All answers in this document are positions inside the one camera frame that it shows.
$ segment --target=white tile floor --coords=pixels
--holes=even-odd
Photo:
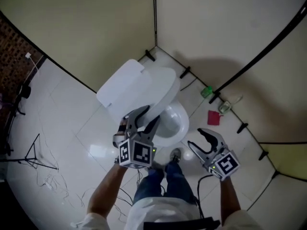
[[[152,51],[156,62],[143,58],[144,66],[157,65],[173,68],[179,76],[183,67],[159,49]],[[181,80],[181,87],[195,79],[190,73]],[[59,167],[59,171],[34,168],[10,163],[8,182],[23,209],[41,230],[71,229],[71,222],[83,219],[88,200],[94,189],[113,165],[118,151],[112,145],[112,135],[118,125],[108,116],[105,108],[96,100],[95,93],[47,60],[31,82],[32,93],[22,100],[26,116],[17,116],[10,136],[14,149],[11,158],[26,155],[38,133],[36,149],[38,157],[46,164]],[[229,112],[221,119],[219,126],[207,125],[208,110],[216,110],[220,100],[209,105],[200,92],[204,85],[196,80],[178,94],[178,98],[190,117],[190,128],[182,142],[169,147],[158,148],[155,160],[167,163],[170,151],[181,147],[183,159],[180,166],[196,194],[197,182],[207,173],[199,160],[186,147],[187,140],[205,145],[204,139],[196,136],[199,127],[210,128],[222,134],[225,141],[238,156],[242,167],[232,176],[238,198],[243,209],[247,209],[260,195],[274,172],[267,158],[258,161],[261,148],[245,129],[236,133],[241,122]],[[43,185],[46,178],[52,188]],[[131,197],[136,191],[137,171],[128,169],[121,187]],[[129,198],[120,191],[119,196]],[[215,177],[202,181],[200,198],[206,216],[220,219],[220,186]],[[130,206],[116,201],[121,211],[128,215]],[[126,217],[113,207],[108,223],[111,229],[123,229]]]

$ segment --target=tripod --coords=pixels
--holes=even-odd
[[[31,147],[30,147],[29,151],[27,152],[27,155],[25,156],[24,159],[1,159],[0,162],[18,162],[18,163],[21,163],[21,161],[26,161],[29,165],[31,165],[35,169],[36,169],[36,167],[34,165],[36,164],[36,165],[40,165],[40,166],[43,166],[43,167],[47,167],[47,168],[57,170],[58,168],[53,167],[53,166],[47,166],[36,157],[35,142],[38,139],[39,135],[40,134],[38,134],[36,136],[35,140],[33,141],[32,145],[31,145]],[[29,155],[32,148],[33,148],[33,151],[34,151],[34,158],[28,158],[28,155]]]

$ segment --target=toilet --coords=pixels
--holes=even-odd
[[[97,92],[97,99],[116,123],[130,111],[150,105],[139,119],[145,127],[155,117],[161,120],[153,138],[155,146],[169,147],[180,142],[189,129],[189,117],[177,99],[179,78],[171,68],[145,68],[134,59],[121,66]]]

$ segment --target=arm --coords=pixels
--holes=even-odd
[[[227,217],[240,209],[241,207],[236,196],[234,186],[232,185],[230,177],[228,177],[223,182],[221,181],[222,225],[224,225]]]
[[[127,168],[114,164],[91,196],[87,213],[97,213],[105,219],[114,206]]]

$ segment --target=red cloth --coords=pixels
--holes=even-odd
[[[208,111],[208,125],[220,125],[220,114],[215,111]]]

